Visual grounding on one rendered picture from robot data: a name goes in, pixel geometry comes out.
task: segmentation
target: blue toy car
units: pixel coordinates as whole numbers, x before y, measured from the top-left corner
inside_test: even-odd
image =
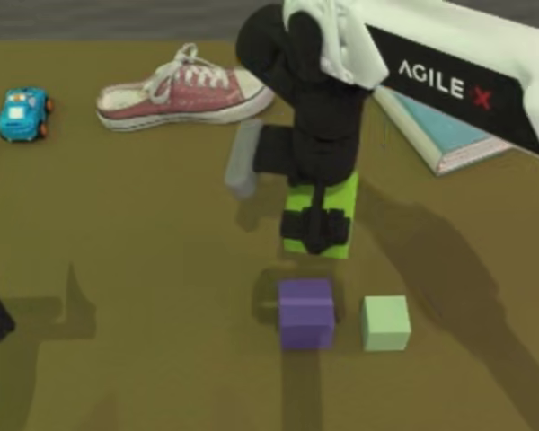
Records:
[[[38,87],[6,92],[0,111],[0,136],[9,142],[34,141],[48,134],[48,117],[54,105]]]

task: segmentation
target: book cover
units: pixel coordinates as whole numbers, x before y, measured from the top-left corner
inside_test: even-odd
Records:
[[[502,154],[511,144],[388,88],[375,99],[437,174]]]

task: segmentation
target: light green block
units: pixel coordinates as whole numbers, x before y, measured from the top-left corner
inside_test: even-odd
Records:
[[[356,199],[358,197],[359,176],[354,172],[345,182],[335,187],[329,187],[325,192],[323,207],[325,209],[342,209],[346,217],[351,220],[349,227],[349,241],[344,245],[330,247],[322,256],[332,259],[346,259],[349,256],[351,232],[353,231],[353,216],[356,212]],[[302,211],[312,205],[313,186],[294,187],[287,193],[286,210]],[[300,241],[284,240],[284,250],[294,253],[307,253],[305,246]]]
[[[361,308],[363,347],[367,352],[405,350],[411,322],[405,296],[366,296]]]

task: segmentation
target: toy car wheel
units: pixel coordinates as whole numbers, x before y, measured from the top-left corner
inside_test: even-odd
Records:
[[[54,110],[54,102],[48,97],[46,98],[46,112],[49,114]]]
[[[45,122],[41,122],[38,126],[38,137],[46,137],[48,135],[48,126]]]

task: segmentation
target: white rubber sole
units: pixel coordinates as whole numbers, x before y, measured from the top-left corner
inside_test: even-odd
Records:
[[[108,119],[96,111],[102,124],[116,132],[133,132],[144,128],[152,128],[167,123],[199,122],[208,124],[237,123],[249,119],[266,108],[274,101],[275,94],[268,87],[263,87],[257,94],[243,103],[226,108],[199,113],[179,113],[171,115],[148,115],[131,119]]]

